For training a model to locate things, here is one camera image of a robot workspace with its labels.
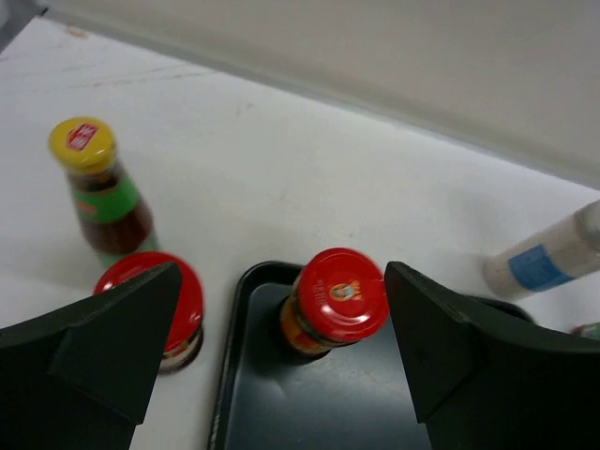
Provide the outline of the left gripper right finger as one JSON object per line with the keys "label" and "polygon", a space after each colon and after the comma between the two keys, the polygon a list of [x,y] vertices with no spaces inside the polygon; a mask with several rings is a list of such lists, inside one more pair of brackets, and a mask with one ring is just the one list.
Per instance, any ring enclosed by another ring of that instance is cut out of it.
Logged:
{"label": "left gripper right finger", "polygon": [[402,262],[384,283],[412,404],[435,449],[595,449],[599,344],[512,317]]}

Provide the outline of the red-lid chili jar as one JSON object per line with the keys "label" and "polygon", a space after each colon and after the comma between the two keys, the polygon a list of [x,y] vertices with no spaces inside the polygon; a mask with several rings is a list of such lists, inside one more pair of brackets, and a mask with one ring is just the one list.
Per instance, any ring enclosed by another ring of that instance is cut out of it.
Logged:
{"label": "red-lid chili jar", "polygon": [[388,315],[379,266],[355,249],[333,247],[301,270],[281,303],[278,326],[288,346],[316,359],[371,337]]}
{"label": "red-lid chili jar", "polygon": [[193,268],[169,253],[135,253],[112,265],[100,277],[94,289],[94,294],[102,293],[163,263],[177,264],[182,274],[182,286],[158,370],[161,375],[188,366],[203,345],[203,287]]}

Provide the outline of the red-lid chili jar front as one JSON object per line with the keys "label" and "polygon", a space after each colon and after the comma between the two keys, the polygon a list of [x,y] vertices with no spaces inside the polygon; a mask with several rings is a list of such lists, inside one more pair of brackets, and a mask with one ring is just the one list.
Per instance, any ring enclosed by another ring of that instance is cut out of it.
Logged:
{"label": "red-lid chili jar front", "polygon": [[161,375],[188,366],[203,345],[203,287],[193,268],[169,253],[135,253],[112,265],[100,277],[94,289],[94,294],[102,293],[163,263],[177,264],[182,274],[182,286],[158,370]]}

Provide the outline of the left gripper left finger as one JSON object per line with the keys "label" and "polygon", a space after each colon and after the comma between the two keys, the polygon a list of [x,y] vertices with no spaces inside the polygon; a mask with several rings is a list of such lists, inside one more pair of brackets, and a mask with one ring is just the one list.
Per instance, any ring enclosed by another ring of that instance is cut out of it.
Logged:
{"label": "left gripper left finger", "polygon": [[164,263],[2,329],[2,448],[129,448],[181,286],[178,266]]}

